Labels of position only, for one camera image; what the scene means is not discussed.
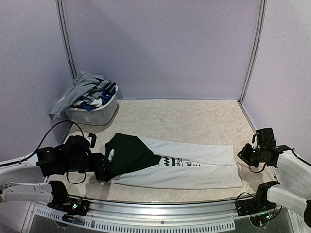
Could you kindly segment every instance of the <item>clothing label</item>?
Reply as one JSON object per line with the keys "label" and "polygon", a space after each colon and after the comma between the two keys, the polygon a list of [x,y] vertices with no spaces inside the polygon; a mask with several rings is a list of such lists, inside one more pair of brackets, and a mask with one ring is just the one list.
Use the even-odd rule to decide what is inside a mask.
{"label": "clothing label", "polygon": [[114,154],[115,154],[115,149],[112,149],[111,152],[109,153],[109,157],[108,157],[109,161],[112,160],[112,157],[114,156]]}
{"label": "clothing label", "polygon": [[162,157],[160,162],[162,166],[201,166],[199,163],[194,163],[185,159],[171,158],[171,157]]}

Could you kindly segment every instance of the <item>lavender wall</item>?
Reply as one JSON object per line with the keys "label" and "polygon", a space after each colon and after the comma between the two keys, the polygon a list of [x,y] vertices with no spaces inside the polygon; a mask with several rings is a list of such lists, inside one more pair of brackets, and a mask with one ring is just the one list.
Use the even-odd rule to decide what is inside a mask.
{"label": "lavender wall", "polygon": [[[0,1],[0,161],[32,152],[71,81],[55,1]],[[68,125],[53,131],[55,146]],[[0,204],[0,232],[20,232],[28,204]]]}
{"label": "lavender wall", "polygon": [[263,32],[243,106],[256,128],[311,161],[311,2],[267,1]]}
{"label": "lavender wall", "polygon": [[66,0],[77,70],[103,74],[119,98],[237,99],[259,0]]}

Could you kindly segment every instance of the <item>metal frame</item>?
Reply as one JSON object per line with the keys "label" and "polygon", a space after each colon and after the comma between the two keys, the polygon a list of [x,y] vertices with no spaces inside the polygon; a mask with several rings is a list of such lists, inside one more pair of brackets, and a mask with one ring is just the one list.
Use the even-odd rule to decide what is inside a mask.
{"label": "metal frame", "polygon": [[[183,232],[187,232],[188,229],[188,232],[215,233],[234,230],[234,220],[248,218],[248,216],[238,217],[235,200],[194,204],[132,204],[88,201],[91,202],[91,205],[87,216],[75,216],[72,224],[61,220],[63,212],[48,208],[44,203],[33,202],[26,215],[22,233],[29,232],[35,215],[77,227],[114,233],[147,233],[152,232],[151,229],[154,230],[153,232],[156,232],[156,229],[157,232],[162,233],[178,232],[178,229],[180,232],[182,232],[181,229],[184,230]],[[287,211],[294,232],[303,233],[303,218],[293,211]]]}
{"label": "metal frame", "polygon": [[69,38],[68,38],[68,33],[67,33],[67,28],[66,28],[64,6],[63,6],[62,0],[56,0],[56,9],[57,9],[57,14],[58,14],[60,31],[61,31],[61,35],[63,38],[65,53],[66,53],[69,69],[71,72],[71,77],[72,79],[74,79],[77,76],[77,71],[74,66],[73,57],[71,53],[71,48],[70,48],[70,43],[69,43]]}
{"label": "metal frame", "polygon": [[248,121],[248,124],[250,125],[250,127],[252,128],[253,132],[255,133],[256,129],[255,129],[255,126],[253,124],[253,122],[251,121],[250,117],[248,116],[246,110],[244,109],[243,105],[238,101],[238,105],[240,106],[245,118],[247,119]]}
{"label": "metal frame", "polygon": [[258,15],[255,40],[254,40],[254,44],[253,44],[253,50],[252,50],[252,54],[251,54],[251,60],[249,62],[248,68],[247,68],[247,75],[245,77],[245,81],[244,81],[244,84],[243,84],[243,87],[242,87],[242,90],[240,93],[240,97],[238,100],[238,102],[241,104],[245,100],[247,89],[248,89],[248,86],[249,86],[249,83],[251,80],[251,76],[252,76],[252,72],[253,72],[253,69],[255,66],[255,60],[256,60],[257,53],[258,53],[259,41],[260,41],[262,27],[263,27],[264,14],[265,14],[265,10],[266,10],[266,2],[267,2],[267,0],[261,0],[260,1],[260,9],[259,9],[259,15]]}

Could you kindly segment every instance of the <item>clothes pile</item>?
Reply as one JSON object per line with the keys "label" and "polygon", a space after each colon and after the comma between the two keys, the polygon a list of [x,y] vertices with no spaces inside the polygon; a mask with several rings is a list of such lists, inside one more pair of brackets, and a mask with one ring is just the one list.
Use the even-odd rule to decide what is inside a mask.
{"label": "clothes pile", "polygon": [[107,104],[116,91],[116,84],[105,80],[102,75],[80,72],[64,97],[50,111],[49,117],[51,120],[57,119],[69,107],[91,111]]}
{"label": "clothes pile", "polygon": [[105,145],[98,180],[169,189],[242,186],[233,146],[199,145],[116,133]]}

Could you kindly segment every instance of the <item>laundry basket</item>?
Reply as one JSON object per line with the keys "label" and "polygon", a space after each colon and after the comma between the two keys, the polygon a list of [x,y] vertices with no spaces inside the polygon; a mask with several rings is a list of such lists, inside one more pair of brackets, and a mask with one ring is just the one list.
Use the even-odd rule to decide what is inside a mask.
{"label": "laundry basket", "polygon": [[65,113],[70,120],[78,124],[106,125],[111,121],[117,110],[117,92],[118,86],[116,86],[116,93],[107,104],[99,108],[94,108],[90,112],[82,108],[68,108]]}

